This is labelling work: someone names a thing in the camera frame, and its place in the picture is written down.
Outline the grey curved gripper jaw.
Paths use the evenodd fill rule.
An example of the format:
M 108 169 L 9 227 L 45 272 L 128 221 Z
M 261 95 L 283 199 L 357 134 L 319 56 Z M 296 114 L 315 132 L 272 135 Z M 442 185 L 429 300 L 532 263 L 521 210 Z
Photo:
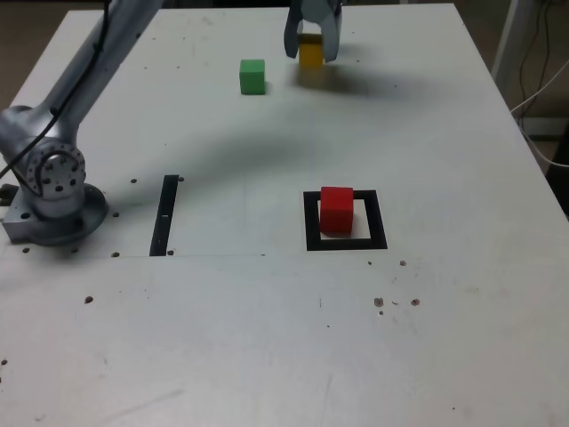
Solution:
M 320 27 L 325 62 L 337 59 L 341 38 L 341 6 L 341 0 L 304 0 L 301 2 L 303 19 Z
M 299 50 L 299 34 L 302 31 L 303 15 L 301 0 L 292 0 L 284 27 L 284 49 L 289 58 L 295 59 Z

